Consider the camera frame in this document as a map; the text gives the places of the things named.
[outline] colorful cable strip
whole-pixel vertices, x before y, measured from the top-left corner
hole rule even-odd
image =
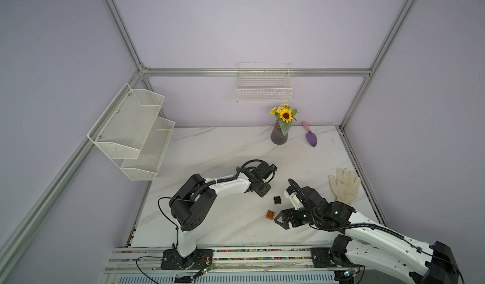
[[[213,261],[301,260],[301,259],[311,259],[311,257],[213,258]]]
[[[216,249],[214,252],[237,252],[237,251],[310,251],[310,248],[287,248],[287,249]]]

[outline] two-tier mesh shelf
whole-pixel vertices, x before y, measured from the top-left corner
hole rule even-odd
[[[96,134],[88,138],[132,181],[153,180],[160,169],[175,122],[159,117],[164,96],[146,89],[128,92]]]
[[[238,102],[288,103],[292,92],[289,63],[238,63]]]

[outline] marble table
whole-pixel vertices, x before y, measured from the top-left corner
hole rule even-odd
[[[308,225],[282,227],[266,218],[268,210],[277,215],[292,208],[283,196],[289,186],[288,178],[301,187],[310,186],[332,202],[329,175],[337,168],[354,167],[335,126],[311,126],[318,144],[311,147],[302,126],[292,127],[288,141],[275,145],[270,140],[273,127],[204,127],[175,128],[168,145],[160,173],[151,185],[149,195],[134,233],[132,247],[171,247],[176,231],[159,211],[157,200],[171,197],[195,174],[204,178],[231,175],[236,166],[251,159],[262,159],[278,167],[270,191],[261,198],[255,192],[217,198],[204,222],[198,226],[198,246],[269,246],[269,245],[327,245],[338,233],[314,230]],[[282,203],[275,205],[274,196]],[[170,216],[169,200],[161,200],[161,208]],[[362,188],[351,204],[368,218],[377,221]]]

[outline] black cable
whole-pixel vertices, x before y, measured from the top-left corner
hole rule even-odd
[[[443,259],[443,258],[440,258],[440,257],[437,257],[437,256],[435,256],[435,255],[429,254],[429,253],[427,253],[426,251],[423,251],[423,250],[422,250],[422,249],[420,249],[419,247],[416,247],[415,245],[411,244],[410,242],[408,242],[408,241],[406,241],[406,240],[404,240],[404,242],[406,242],[407,244],[409,244],[409,245],[411,245],[412,247],[416,248],[416,249],[418,250],[418,252],[422,252],[422,253],[427,254],[428,256],[430,256],[430,257],[432,257],[432,258],[435,258],[435,259],[441,260],[441,261],[443,261],[443,262],[445,262],[445,263],[448,263],[448,264],[450,264],[451,266],[453,266],[453,267],[456,269],[456,272],[458,273],[458,275],[460,276],[462,284],[465,284],[465,281],[463,280],[463,276],[462,276],[462,274],[461,274],[460,270],[458,269],[458,266],[456,266],[456,265],[455,265],[455,264],[453,264],[452,262],[447,261],[447,260],[445,260],[445,259]]]
[[[263,163],[266,163],[265,161],[263,160],[260,160],[260,159],[252,159],[252,160],[249,160],[247,161],[246,163],[244,163],[241,168],[244,168],[246,165],[250,164],[250,163],[253,163],[253,162],[263,162]]]
[[[158,202],[157,202],[157,204],[158,204],[158,209],[160,209],[161,214],[162,214],[164,217],[166,217],[166,218],[167,218],[167,220],[169,220],[169,221],[170,221],[170,223],[172,223],[173,225],[175,225],[175,231],[177,232],[177,233],[176,233],[176,236],[177,236],[177,244],[175,245],[175,247],[177,247],[177,246],[179,245],[179,226],[178,226],[177,224],[175,224],[175,222],[173,222],[172,220],[170,220],[170,218],[168,218],[166,214],[164,214],[164,213],[163,213],[163,211],[162,211],[162,209],[161,209],[161,207],[160,207],[160,200],[161,200],[161,199],[173,199],[173,200],[179,200],[179,201],[185,201],[185,202],[190,202],[190,200],[184,200],[184,199],[175,199],[174,197],[161,197],[161,198],[159,198],[159,199],[158,199]]]
[[[190,282],[192,282],[192,280],[195,281],[198,277],[205,274],[204,270],[210,265],[212,265],[212,263],[208,264],[206,267],[203,267],[201,270],[196,272],[193,276],[183,276],[183,277],[179,278],[179,280],[182,280],[182,281],[189,281],[190,280]]]
[[[364,269],[362,270],[362,275],[360,276],[360,280],[357,282],[357,284],[359,284],[360,281],[362,281],[362,278],[364,277],[364,273],[365,273],[365,266],[364,266]]]
[[[417,246],[411,244],[410,242],[408,242],[406,240],[406,238],[404,237],[404,235],[398,233],[398,232],[395,232],[393,231],[392,229],[390,228],[387,228],[387,227],[383,227],[383,226],[379,226],[379,225],[376,225],[376,224],[373,224],[373,223],[355,223],[355,224],[350,224],[350,225],[345,225],[345,226],[340,226],[340,227],[334,227],[334,228],[325,228],[323,226],[321,226],[316,220],[315,220],[315,216],[313,215],[313,209],[311,207],[311,202],[309,201],[308,197],[305,195],[305,193],[302,191],[302,189],[300,188],[300,186],[293,180],[293,179],[288,179],[288,182],[289,184],[295,188],[297,191],[299,191],[301,193],[301,195],[303,196],[303,198],[305,198],[306,200],[306,203],[303,203],[303,205],[305,206],[305,204],[307,204],[309,207],[306,207],[305,208],[308,210],[308,214],[310,215],[310,218],[313,222],[313,224],[317,227],[317,229],[319,230],[324,230],[324,231],[327,231],[327,232],[336,232],[336,231],[342,231],[342,230],[347,230],[347,229],[353,229],[353,228],[371,228],[371,229],[378,229],[380,231],[383,231],[383,232],[386,232],[386,233],[389,233],[393,236],[395,236],[396,238],[400,239],[400,240],[403,240],[404,242],[406,242],[407,244],[411,245],[412,247],[416,248],[418,251],[424,253],[424,254],[427,254],[428,256],[430,257],[433,257],[433,258],[436,258],[438,260],[441,260],[445,263],[449,263],[451,266],[453,266],[458,275],[460,276],[461,278],[461,282],[462,284],[465,284],[465,281],[463,280],[463,276],[460,272],[460,270],[458,269],[458,266],[456,266],[455,264],[453,264],[452,262],[450,261],[447,261],[443,258],[440,258],[440,257],[437,257],[437,256],[434,256],[432,254],[429,254],[425,251],[423,251],[422,249],[418,248]]]
[[[240,172],[240,168],[239,167],[236,167],[236,173],[234,174],[234,176],[232,177],[229,177],[229,178],[222,178],[222,179],[215,179],[215,180],[212,180],[210,182],[207,182],[207,183],[204,183],[201,187],[199,187],[193,194],[192,196],[190,197],[190,201],[191,202],[194,202],[197,198],[197,196],[202,192],[204,191],[207,187],[211,186],[211,185],[214,185],[214,184],[217,184],[217,183],[224,183],[224,182],[229,182],[229,181],[233,181],[235,179],[237,179],[239,177],[239,172]]]
[[[136,266],[138,267],[138,270],[139,270],[139,271],[140,271],[142,274],[144,274],[144,275],[145,275],[147,278],[149,278],[149,279],[150,279],[151,281],[153,281],[154,283],[156,283],[156,284],[160,284],[160,283],[158,283],[157,281],[155,281],[155,280],[153,280],[152,278],[150,278],[150,277],[149,277],[149,276],[148,276],[146,273],[144,273],[144,272],[143,272],[143,270],[142,270],[142,269],[141,269],[141,268],[138,266],[138,260],[139,260],[139,259],[141,259],[141,258],[163,258],[163,257],[152,257],[152,256],[145,255],[145,256],[143,256],[143,257],[136,258],[136,261],[135,261]]]
[[[270,178],[268,182],[266,182],[266,184],[269,184],[275,178],[275,170],[272,169],[272,171],[273,171],[273,176]]]

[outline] sunflower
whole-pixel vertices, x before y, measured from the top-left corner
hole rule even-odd
[[[291,122],[293,119],[292,111],[290,109],[282,108],[279,112],[279,118],[286,121],[286,123]]]

